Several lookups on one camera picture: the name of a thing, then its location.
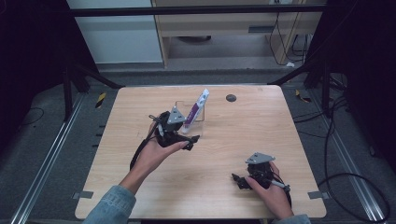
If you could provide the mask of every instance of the right hand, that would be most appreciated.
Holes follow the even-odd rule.
[[[273,172],[279,175],[279,169],[277,169],[275,164],[270,161],[270,165]],[[268,189],[265,189],[255,179],[249,176],[246,176],[245,179],[277,219],[294,216],[285,190],[273,184]]]

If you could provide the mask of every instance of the black strap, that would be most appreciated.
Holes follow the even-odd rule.
[[[283,181],[277,179],[276,177],[274,177],[274,180],[279,182],[279,183],[285,184],[285,183],[283,183]],[[290,186],[289,185],[287,185],[287,186],[285,185],[285,188],[283,188],[283,190],[285,190],[286,197],[288,198],[288,201],[289,201],[289,204],[290,204],[290,208],[291,208]]]
[[[140,155],[140,152],[147,144],[148,144],[147,139],[143,140],[142,143],[140,143],[140,146],[137,148],[136,152],[134,153],[134,157],[131,160],[131,164],[129,165],[129,170],[132,170],[132,168],[134,167],[134,164],[136,163],[137,158]]]

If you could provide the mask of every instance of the black circular marker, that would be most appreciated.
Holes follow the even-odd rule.
[[[235,101],[236,101],[236,96],[233,95],[233,94],[228,94],[228,95],[225,97],[225,99],[226,99],[228,102],[235,102]]]

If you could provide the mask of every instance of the white cabinet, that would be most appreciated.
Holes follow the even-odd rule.
[[[149,0],[67,0],[67,3],[70,8],[151,7]],[[153,16],[80,17],[76,21],[99,69],[163,63]]]

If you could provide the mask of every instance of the black cable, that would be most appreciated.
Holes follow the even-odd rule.
[[[151,118],[153,121],[155,121],[154,126],[152,127],[152,129],[150,130],[150,132],[148,133],[148,136],[142,141],[142,143],[140,143],[139,147],[137,148],[136,152],[134,153],[134,156],[132,157],[131,163],[129,164],[129,170],[132,170],[132,168],[134,167],[134,164],[137,161],[137,158],[140,155],[140,152],[142,152],[143,148],[146,146],[146,144],[155,136],[151,137],[152,134],[155,132],[155,129],[157,128],[158,124],[160,123],[160,119],[156,118],[152,115],[148,116],[149,118]]]
[[[273,35],[273,33],[274,33],[275,28],[277,28],[277,32],[279,33],[280,42],[282,43],[283,52],[285,53],[285,56],[289,59],[289,61],[290,61],[291,63],[301,62],[302,60],[293,60],[293,59],[289,58],[288,53],[286,52],[285,43],[283,42],[282,35],[280,34],[280,29],[279,29],[279,12],[277,12],[277,13],[276,13],[276,21],[275,21],[275,24],[274,24],[273,31],[272,31],[271,34],[270,34],[270,41],[269,41],[269,42],[270,42],[270,49],[271,49],[271,52],[272,52],[273,55],[274,55],[274,58],[275,58],[276,63],[277,63],[278,65],[286,65],[286,63],[280,63],[280,62],[277,61],[276,56],[275,56],[275,53],[274,53],[274,50],[273,50],[273,48],[272,48],[272,35]]]
[[[331,197],[334,199],[334,201],[335,201],[341,208],[343,208],[347,213],[349,213],[350,215],[352,215],[352,216],[355,217],[356,219],[358,219],[358,220],[360,220],[360,221],[370,222],[370,223],[382,223],[382,222],[385,222],[386,220],[388,220],[388,218],[389,218],[389,216],[390,216],[390,205],[389,205],[389,202],[388,202],[388,200],[385,198],[384,193],[383,193],[378,187],[376,187],[370,180],[368,180],[367,178],[365,178],[365,177],[363,177],[363,176],[361,176],[361,175],[356,175],[356,174],[351,174],[351,173],[341,173],[341,174],[331,175],[331,176],[329,176],[329,174],[328,174],[327,152],[328,152],[329,138],[330,138],[330,135],[331,135],[331,129],[332,129],[332,126],[333,126],[333,120],[334,120],[333,114],[334,114],[334,111],[335,111],[334,109],[335,109],[335,108],[336,108],[336,102],[334,102],[334,104],[333,104],[333,106],[332,106],[332,110],[331,110],[331,114],[330,114],[330,121],[331,121],[331,122],[330,122],[330,125],[329,125],[329,131],[327,132],[326,139],[325,139],[325,145],[324,145],[324,173],[325,173],[325,179],[322,180],[322,181],[320,181],[319,184],[318,184],[318,186],[320,186],[320,185],[323,184],[323,183],[326,183],[326,186],[327,186],[327,188],[328,188],[328,190],[329,190],[329,193],[330,193]],[[338,199],[335,197],[335,194],[334,194],[334,192],[332,191],[332,187],[331,187],[331,185],[330,185],[330,179],[336,178],[337,176],[341,176],[341,175],[347,175],[347,176],[351,175],[351,176],[355,176],[355,177],[364,179],[367,183],[369,183],[369,185],[371,185],[371,187],[377,191],[377,193],[381,196],[381,198],[382,198],[383,201],[385,202],[385,205],[386,205],[386,207],[387,207],[387,213],[386,213],[385,217],[382,218],[382,219],[380,219],[380,220],[374,220],[374,221],[372,221],[372,220],[367,219],[367,218],[365,218],[365,217],[361,217],[361,216],[359,216],[359,215],[356,215],[355,213],[353,213],[352,211],[350,211],[349,209],[347,209],[345,206],[343,206],[343,205],[338,201]]]
[[[303,134],[306,134],[306,135],[309,135],[309,136],[313,136],[313,137],[317,137],[317,138],[326,138],[326,136],[319,136],[319,135],[315,135],[315,134],[312,134],[312,133],[305,133],[305,132],[302,132],[302,131],[297,131],[297,133],[303,133]]]
[[[36,122],[38,122],[40,119],[43,118],[43,116],[44,116],[44,110],[43,110],[42,108],[39,108],[39,107],[32,107],[32,108],[30,108],[30,110],[37,110],[37,109],[38,109],[38,110],[41,110],[41,115],[40,115],[40,117],[38,117],[38,119],[35,119],[35,120],[33,120],[33,121],[23,123],[22,125],[33,124],[33,123],[36,123]]]
[[[298,35],[296,35],[296,36],[294,37],[293,44],[291,45],[291,52],[292,52],[295,56],[303,57],[303,61],[304,61],[305,58],[306,58],[307,50],[308,50],[308,35],[305,35],[303,49],[295,49],[295,48],[294,48],[295,43],[296,43],[296,41],[297,41],[297,38],[298,38]]]
[[[338,79],[336,79],[335,77],[330,75],[330,81],[332,82],[333,85],[336,86],[337,90],[340,90],[340,91],[346,91],[347,90],[347,86],[344,84],[344,80],[339,81]]]
[[[344,98],[344,99],[342,99],[341,101],[335,103],[335,105],[334,105],[334,106],[335,106],[334,111],[336,111],[338,108],[340,108],[340,107],[346,105],[346,104],[338,105],[338,104],[344,102],[345,100],[346,100],[346,99]],[[326,111],[317,111],[317,112],[312,112],[312,113],[309,113],[309,114],[304,114],[304,115],[299,115],[299,116],[293,117],[293,119],[297,119],[297,118],[301,118],[301,117],[305,117],[305,116],[308,116],[308,115],[313,115],[313,114],[317,114],[317,113],[318,113],[317,115],[315,115],[315,116],[313,116],[313,117],[311,117],[311,118],[308,118],[308,119],[295,120],[294,123],[307,122],[307,121],[309,121],[309,120],[318,118],[319,116],[325,114],[326,112],[328,112],[328,111],[327,111],[327,110],[326,110]]]
[[[273,175],[276,175],[276,177],[277,177],[277,179],[279,180],[280,183],[285,184],[285,182],[283,182],[282,178],[280,178],[280,175],[277,175],[274,172],[273,172]]]

